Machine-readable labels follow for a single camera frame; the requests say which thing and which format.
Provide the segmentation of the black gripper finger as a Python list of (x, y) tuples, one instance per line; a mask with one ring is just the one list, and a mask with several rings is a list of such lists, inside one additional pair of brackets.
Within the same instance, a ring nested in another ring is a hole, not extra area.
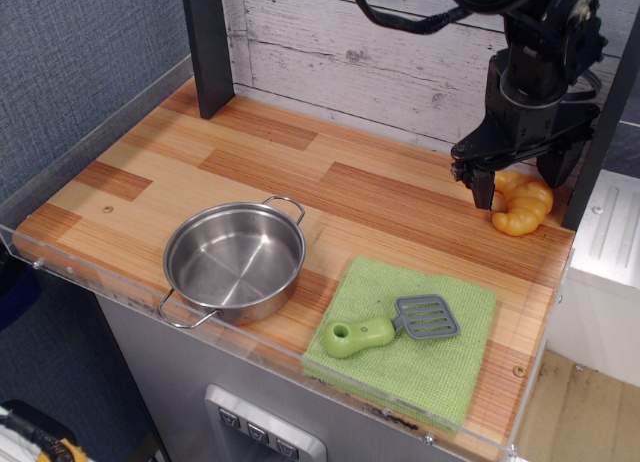
[(566, 182), (583, 148), (583, 144), (557, 146), (536, 159), (537, 170), (549, 187), (558, 188)]
[(495, 173), (493, 171), (474, 170), (471, 191), (475, 206), (481, 210), (490, 210), (495, 193)]

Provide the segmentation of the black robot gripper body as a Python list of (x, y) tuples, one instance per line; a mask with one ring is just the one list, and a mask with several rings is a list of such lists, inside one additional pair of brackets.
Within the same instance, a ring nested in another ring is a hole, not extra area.
[(562, 100), (546, 107), (518, 105), (503, 93), (509, 56), (490, 59), (481, 124), (451, 150), (454, 179), (470, 185), (474, 170), (500, 171), (536, 159), (554, 147), (583, 144), (593, 136), (600, 108)]

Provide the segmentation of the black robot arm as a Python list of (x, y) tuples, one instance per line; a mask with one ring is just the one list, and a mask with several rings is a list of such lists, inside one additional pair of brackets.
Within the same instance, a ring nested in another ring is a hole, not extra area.
[(592, 72), (607, 40), (599, 0), (454, 0), (504, 20), (505, 49), (489, 61), (485, 116), (451, 150), (452, 173), (477, 208), (492, 206), (497, 173), (530, 159), (561, 186), (593, 137), (601, 82)]

